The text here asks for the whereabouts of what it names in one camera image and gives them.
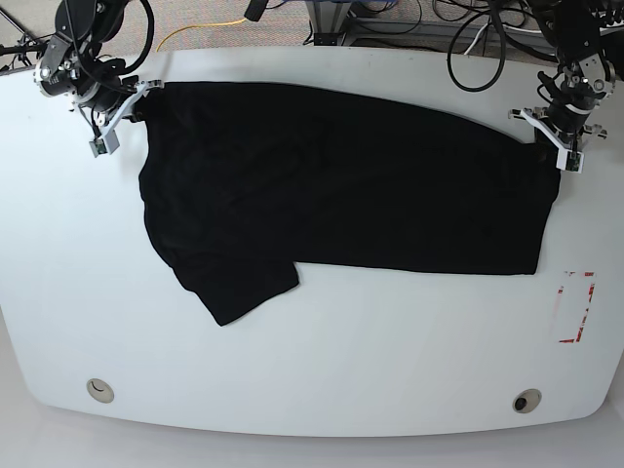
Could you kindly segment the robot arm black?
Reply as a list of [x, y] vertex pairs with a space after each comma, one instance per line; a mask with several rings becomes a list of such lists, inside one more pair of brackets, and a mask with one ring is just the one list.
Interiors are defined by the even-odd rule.
[[544, 120], [566, 144], [579, 139], [587, 119], [623, 78], [621, 1], [530, 1], [563, 79], [541, 74], [550, 95]]
[[102, 45], [121, 29], [128, 5], [127, 1], [62, 1], [56, 11], [56, 31], [35, 67], [40, 92], [48, 98], [70, 96], [75, 106], [91, 110], [94, 126], [107, 123], [137, 93], [136, 71], [153, 44], [153, 10], [142, 1], [147, 31], [139, 56], [132, 63], [100, 56]]

